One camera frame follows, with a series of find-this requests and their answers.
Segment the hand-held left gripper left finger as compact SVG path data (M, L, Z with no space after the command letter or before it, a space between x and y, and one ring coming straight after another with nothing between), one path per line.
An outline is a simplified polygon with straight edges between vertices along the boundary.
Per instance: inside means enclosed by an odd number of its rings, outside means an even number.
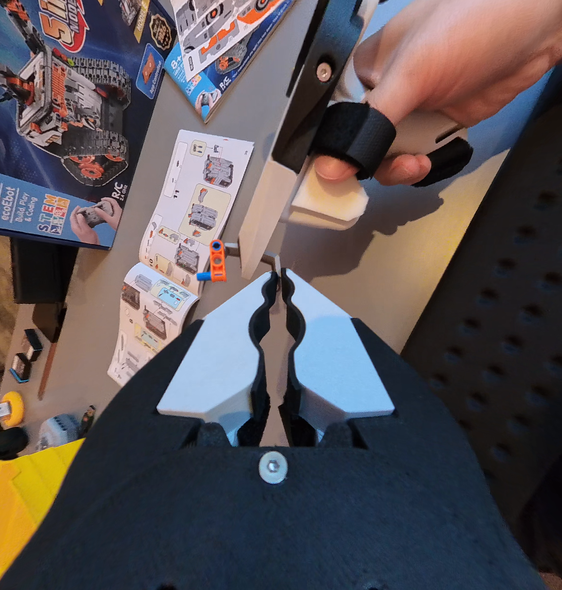
M278 274L264 273L206 315L157 410L220 424L233 446L258 446L270 410L260 341Z

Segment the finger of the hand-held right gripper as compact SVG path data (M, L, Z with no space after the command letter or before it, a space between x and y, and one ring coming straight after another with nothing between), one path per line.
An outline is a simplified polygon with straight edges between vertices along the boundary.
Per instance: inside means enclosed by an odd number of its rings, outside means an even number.
M241 276L251 280L288 200L294 192L306 158L298 171L276 162L270 152L239 231Z

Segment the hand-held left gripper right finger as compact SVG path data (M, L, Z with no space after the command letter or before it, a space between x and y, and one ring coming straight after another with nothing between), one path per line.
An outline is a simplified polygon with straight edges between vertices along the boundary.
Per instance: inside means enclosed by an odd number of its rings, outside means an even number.
M315 446L328 426L391 415L395 408L352 318L290 269L282 269L287 357L281 417L291 446Z

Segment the grey angled toy beam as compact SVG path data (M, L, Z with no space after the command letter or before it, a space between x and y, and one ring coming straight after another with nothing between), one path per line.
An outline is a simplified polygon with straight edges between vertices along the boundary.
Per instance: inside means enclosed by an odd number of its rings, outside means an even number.
M225 242L224 251L226 257L240 258L240 247L238 243ZM271 251L265 251L260 259L262 263L268 265L272 272L276 273L277 279L280 277L281 264L279 255L272 253Z

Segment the orange toy connector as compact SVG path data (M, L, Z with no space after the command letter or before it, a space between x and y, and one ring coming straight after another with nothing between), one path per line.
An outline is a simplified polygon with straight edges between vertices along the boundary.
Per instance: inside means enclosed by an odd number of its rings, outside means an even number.
M210 243L210 280L213 283L226 282L226 248L219 239Z

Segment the person's right hand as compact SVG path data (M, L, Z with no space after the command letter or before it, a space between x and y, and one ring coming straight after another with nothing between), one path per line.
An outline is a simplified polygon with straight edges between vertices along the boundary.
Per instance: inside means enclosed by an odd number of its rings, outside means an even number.
M413 1L354 56L395 126L422 110L472 127L560 63L562 1Z

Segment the open instruction manual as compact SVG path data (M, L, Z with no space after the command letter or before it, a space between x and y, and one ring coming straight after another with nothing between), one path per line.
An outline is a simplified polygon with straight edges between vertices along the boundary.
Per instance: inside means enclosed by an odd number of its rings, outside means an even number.
M124 278L108 376L124 386L182 331L253 153L254 143L180 130L167 176Z

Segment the white sticker sheet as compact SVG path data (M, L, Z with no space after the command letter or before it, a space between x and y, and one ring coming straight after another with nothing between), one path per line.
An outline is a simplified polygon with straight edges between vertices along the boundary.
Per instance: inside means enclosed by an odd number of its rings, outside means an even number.
M281 1L172 1L186 78L227 58L230 71L246 55L252 33Z

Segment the blue instruction booklet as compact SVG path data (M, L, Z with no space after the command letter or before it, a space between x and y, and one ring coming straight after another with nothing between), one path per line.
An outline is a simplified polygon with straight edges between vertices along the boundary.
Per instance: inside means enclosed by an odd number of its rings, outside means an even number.
M248 69L255 55L275 31L285 14L295 4L294 1L281 1L278 10L265 19L265 21L250 36L246 45L246 55L237 67L224 72L220 66L227 58L222 58L210 64L204 70L190 79L186 78L182 64L182 54L179 38L171 50L166 61L166 69L173 80L178 84L183 94L189 100L192 107L200 115L203 122L207 122L221 101L224 94L233 83Z

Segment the grey toy motor block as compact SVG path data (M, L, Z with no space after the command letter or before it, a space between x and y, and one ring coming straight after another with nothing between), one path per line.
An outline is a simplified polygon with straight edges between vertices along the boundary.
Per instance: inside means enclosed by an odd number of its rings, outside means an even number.
M41 424L36 451L69 444L79 438L79 422L71 414L51 417Z

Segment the black perforated panel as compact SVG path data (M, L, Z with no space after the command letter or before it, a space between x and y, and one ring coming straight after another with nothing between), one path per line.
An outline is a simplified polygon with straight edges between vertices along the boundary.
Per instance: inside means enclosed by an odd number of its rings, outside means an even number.
M402 356L466 432L525 553L562 578L562 65Z

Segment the black equipment case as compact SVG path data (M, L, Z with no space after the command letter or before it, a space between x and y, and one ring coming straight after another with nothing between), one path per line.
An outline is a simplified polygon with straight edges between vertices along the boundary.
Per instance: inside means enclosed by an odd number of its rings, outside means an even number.
M13 298L17 304L63 303L78 248L10 238Z

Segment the yellow wheel part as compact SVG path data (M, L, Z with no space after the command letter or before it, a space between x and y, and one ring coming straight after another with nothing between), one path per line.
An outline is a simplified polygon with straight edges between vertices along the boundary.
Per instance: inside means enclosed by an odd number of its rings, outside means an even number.
M23 422L25 415L25 404L20 393L16 391L7 392L0 402L7 401L10 403L11 415L5 420L1 421L0 425L3 428L17 427Z

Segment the black round object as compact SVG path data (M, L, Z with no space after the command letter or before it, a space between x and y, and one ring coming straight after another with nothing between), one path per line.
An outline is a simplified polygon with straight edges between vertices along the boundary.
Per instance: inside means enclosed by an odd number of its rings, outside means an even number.
M0 431L0 461L16 459L28 443L28 435L20 427Z

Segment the blue toy robot box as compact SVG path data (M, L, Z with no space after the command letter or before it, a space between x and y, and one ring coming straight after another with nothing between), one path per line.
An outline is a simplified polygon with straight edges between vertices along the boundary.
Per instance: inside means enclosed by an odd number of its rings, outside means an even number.
M0 235L111 249L174 40L159 1L0 1Z

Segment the yellow plastic bin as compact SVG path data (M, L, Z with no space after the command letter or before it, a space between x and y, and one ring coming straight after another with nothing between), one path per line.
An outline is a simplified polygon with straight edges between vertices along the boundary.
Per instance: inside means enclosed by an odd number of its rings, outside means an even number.
M0 461L0 579L48 513L83 442Z

